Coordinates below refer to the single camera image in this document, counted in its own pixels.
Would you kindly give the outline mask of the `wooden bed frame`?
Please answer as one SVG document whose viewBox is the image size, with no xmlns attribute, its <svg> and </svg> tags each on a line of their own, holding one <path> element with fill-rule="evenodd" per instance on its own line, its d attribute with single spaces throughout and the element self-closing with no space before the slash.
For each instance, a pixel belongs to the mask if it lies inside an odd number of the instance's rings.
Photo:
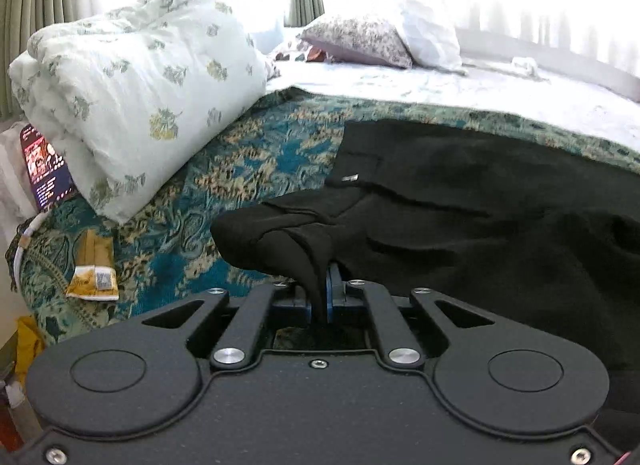
<svg viewBox="0 0 640 465">
<path fill-rule="evenodd" d="M 639 102 L 639 78 L 621 69 L 576 53 L 542 46 L 512 37 L 457 29 L 461 54 L 468 58 L 511 61 L 514 56 L 532 58 L 539 68 L 611 90 L 619 96 Z"/>
</svg>

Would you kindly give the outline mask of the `yellow snack packet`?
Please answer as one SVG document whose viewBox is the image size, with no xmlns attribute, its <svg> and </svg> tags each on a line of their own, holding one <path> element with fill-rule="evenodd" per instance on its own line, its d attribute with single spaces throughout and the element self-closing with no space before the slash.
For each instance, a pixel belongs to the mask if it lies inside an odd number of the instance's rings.
<svg viewBox="0 0 640 465">
<path fill-rule="evenodd" d="M 114 245 L 111 237 L 94 230 L 81 234 L 76 249 L 75 270 L 65 296 L 86 301 L 116 301 L 119 298 Z"/>
</svg>

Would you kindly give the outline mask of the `black pants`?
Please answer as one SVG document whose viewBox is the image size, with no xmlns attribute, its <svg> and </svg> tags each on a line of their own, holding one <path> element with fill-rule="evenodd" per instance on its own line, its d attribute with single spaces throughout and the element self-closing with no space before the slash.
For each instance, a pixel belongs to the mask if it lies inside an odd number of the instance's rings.
<svg viewBox="0 0 640 465">
<path fill-rule="evenodd" d="M 558 148 L 446 126 L 351 121 L 329 177 L 221 214 L 230 265 L 428 287 L 639 366 L 639 178 Z"/>
</svg>

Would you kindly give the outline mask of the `white bed sheet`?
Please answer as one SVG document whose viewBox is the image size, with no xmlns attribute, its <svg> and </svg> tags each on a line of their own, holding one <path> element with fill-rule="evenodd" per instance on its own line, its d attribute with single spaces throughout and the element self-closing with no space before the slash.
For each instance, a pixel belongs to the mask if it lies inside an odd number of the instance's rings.
<svg viewBox="0 0 640 465">
<path fill-rule="evenodd" d="M 511 61 L 465 58 L 462 74 L 413 67 L 311 62 L 299 30 L 267 54 L 280 76 L 270 90 L 290 86 L 352 98 L 475 108 L 518 115 L 639 150 L 639 104 L 611 90 L 539 69 L 518 77 Z"/>
</svg>

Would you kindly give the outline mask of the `folded white floral duvet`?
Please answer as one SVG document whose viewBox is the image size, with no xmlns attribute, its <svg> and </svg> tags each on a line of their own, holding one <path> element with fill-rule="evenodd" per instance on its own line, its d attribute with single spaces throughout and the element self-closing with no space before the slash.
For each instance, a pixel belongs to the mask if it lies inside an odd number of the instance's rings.
<svg viewBox="0 0 640 465">
<path fill-rule="evenodd" d="M 124 223 L 266 91 L 270 68 L 224 0 L 141 0 L 39 29 L 14 98 L 78 192 Z"/>
</svg>

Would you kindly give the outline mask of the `teal patterned bed blanket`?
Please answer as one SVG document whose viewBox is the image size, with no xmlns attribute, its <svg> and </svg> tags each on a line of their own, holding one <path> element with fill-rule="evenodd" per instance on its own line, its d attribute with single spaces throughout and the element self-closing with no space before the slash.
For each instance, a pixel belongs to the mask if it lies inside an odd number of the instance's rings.
<svg viewBox="0 0 640 465">
<path fill-rule="evenodd" d="M 639 129 L 620 139 L 580 132 L 567 113 L 537 119 L 491 110 L 322 95 L 298 88 L 264 96 L 196 153 L 131 220 L 98 216 L 81 196 L 56 204 L 27 246 L 6 250 L 11 291 L 21 296 L 44 341 L 54 345 L 212 286 L 244 295 L 264 276 L 235 269 L 218 254 L 209 225 L 223 211 L 319 188 L 347 121 L 383 118 L 495 133 L 637 170 Z M 68 298 L 81 234 L 112 239 L 119 296 L 109 303 Z"/>
</svg>

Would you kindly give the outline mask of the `small white crumpled cloth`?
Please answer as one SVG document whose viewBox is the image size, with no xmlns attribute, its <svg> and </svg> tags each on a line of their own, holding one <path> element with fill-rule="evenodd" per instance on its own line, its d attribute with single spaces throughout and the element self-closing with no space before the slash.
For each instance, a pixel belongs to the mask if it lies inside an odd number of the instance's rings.
<svg viewBox="0 0 640 465">
<path fill-rule="evenodd" d="M 514 56 L 511 60 L 510 67 L 513 73 L 518 77 L 529 78 L 533 80 L 541 80 L 538 63 L 529 56 Z"/>
</svg>

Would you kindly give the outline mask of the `white pillow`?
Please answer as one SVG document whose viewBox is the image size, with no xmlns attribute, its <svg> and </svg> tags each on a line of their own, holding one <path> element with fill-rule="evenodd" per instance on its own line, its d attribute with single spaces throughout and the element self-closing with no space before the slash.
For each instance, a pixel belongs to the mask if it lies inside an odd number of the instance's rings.
<svg viewBox="0 0 640 465">
<path fill-rule="evenodd" d="M 422 67 L 461 72 L 460 42 L 454 25 L 439 9 L 410 1 L 395 17 L 398 35 Z"/>
</svg>

